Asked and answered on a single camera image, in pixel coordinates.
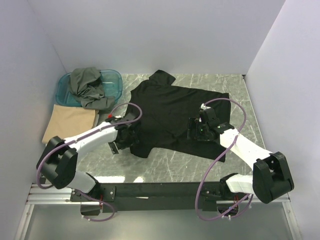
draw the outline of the shirt sleeve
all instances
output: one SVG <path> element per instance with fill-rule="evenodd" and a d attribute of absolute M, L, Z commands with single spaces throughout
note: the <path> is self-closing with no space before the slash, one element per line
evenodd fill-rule
<path fill-rule="evenodd" d="M 169 73 L 158 70 L 149 77 L 149 81 L 153 81 L 158 85 L 171 85 L 176 78 Z"/>
<path fill-rule="evenodd" d="M 130 152 L 131 152 L 131 154 L 133 154 L 139 158 L 146 159 L 149 156 L 152 148 L 153 147 L 151 147 L 151 146 L 147 146 L 142 143 L 138 143 L 138 144 L 134 144 L 130 147 Z"/>

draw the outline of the gray cloth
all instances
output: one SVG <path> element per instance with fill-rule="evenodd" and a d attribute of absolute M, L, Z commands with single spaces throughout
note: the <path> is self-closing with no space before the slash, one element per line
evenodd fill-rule
<path fill-rule="evenodd" d="M 110 111 L 114 96 L 105 96 L 100 71 L 95 67 L 77 68 L 70 75 L 68 90 L 85 109 Z"/>

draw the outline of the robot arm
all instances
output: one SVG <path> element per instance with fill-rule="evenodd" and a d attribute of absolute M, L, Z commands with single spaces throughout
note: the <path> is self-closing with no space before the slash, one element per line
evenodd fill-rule
<path fill-rule="evenodd" d="M 42 166 L 41 173 L 57 189 L 68 187 L 80 190 L 86 194 L 89 193 L 93 197 L 98 197 L 98 188 L 100 187 L 99 182 L 89 173 L 76 171 L 77 160 L 82 159 L 87 153 L 105 143 L 109 143 L 114 154 L 117 154 L 118 150 L 125 149 L 138 143 L 136 129 L 139 127 L 140 123 L 119 124 L 121 122 L 134 120 L 135 118 L 136 116 L 131 113 L 123 118 L 112 116 L 95 128 L 79 135 L 66 139 L 61 139 L 58 136 L 51 138 L 45 147 L 36 168 L 38 169 L 40 163 L 50 151 L 64 143 L 74 142 L 53 153 L 48 161 Z"/>
<path fill-rule="evenodd" d="M 281 152 L 272 153 L 244 137 L 229 123 L 220 124 L 213 108 L 202 105 L 199 118 L 189 119 L 188 138 L 198 141 L 218 142 L 230 149 L 253 171 L 253 175 L 231 174 L 224 177 L 232 193 L 255 194 L 267 204 L 294 189 L 286 157 Z"/>

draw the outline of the black t-shirt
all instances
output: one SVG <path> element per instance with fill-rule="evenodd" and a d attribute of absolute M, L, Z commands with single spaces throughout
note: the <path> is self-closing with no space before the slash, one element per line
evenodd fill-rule
<path fill-rule="evenodd" d="M 228 93 L 172 86 L 175 77 L 158 70 L 131 91 L 131 103 L 142 109 L 139 143 L 130 147 L 132 154 L 147 158 L 152 148 L 171 149 L 207 159 L 215 159 L 225 148 L 215 142 L 187 140 L 188 120 L 199 116 L 201 104 Z M 231 103 L 226 100 L 208 104 L 221 123 L 230 121 Z M 128 105 L 126 113 L 139 114 Z"/>

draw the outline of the metal base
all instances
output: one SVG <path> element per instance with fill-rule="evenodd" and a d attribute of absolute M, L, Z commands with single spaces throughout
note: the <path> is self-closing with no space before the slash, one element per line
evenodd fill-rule
<path fill-rule="evenodd" d="M 166 183 L 101 183 L 103 201 L 112 202 L 116 211 L 150 211 L 150 210 L 189 210 L 195 208 L 199 182 L 166 182 Z M 199 208 L 203 211 L 217 211 L 217 201 L 233 201 L 244 193 L 227 192 L 221 182 L 206 182 L 199 198 Z M 91 202 L 79 192 L 73 191 L 71 202 Z M 103 207 L 103 213 L 109 213 Z M 98 215 L 99 206 L 81 206 L 85 216 Z"/>
<path fill-rule="evenodd" d="M 70 201 L 72 195 L 71 188 L 63 188 L 63 189 L 56 189 L 51 187 L 49 189 L 41 189 L 36 184 L 32 184 L 28 198 L 26 200 L 26 205 L 60 205 L 60 204 L 67 204 L 67 205 L 99 205 L 98 202 L 92 201 Z M 233 200 L 217 200 L 217 204 L 231 204 Z M 261 203 L 262 202 L 256 197 L 253 197 L 253 203 Z M 275 200 L 272 201 L 273 203 L 289 203 L 290 199 L 288 194 L 285 194 Z"/>

